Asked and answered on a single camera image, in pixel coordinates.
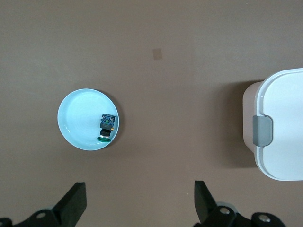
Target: white plate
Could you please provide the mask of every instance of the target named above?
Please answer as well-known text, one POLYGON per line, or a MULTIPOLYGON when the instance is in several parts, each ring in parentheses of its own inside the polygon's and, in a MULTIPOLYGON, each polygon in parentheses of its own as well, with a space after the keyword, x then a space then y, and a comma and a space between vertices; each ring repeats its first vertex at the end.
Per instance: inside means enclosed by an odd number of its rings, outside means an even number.
POLYGON ((58 110, 58 125, 65 139, 82 150, 98 150, 110 142, 101 142, 100 123, 103 114, 116 116, 111 141, 119 128, 119 115, 113 102, 102 92, 80 89, 67 95, 58 110))

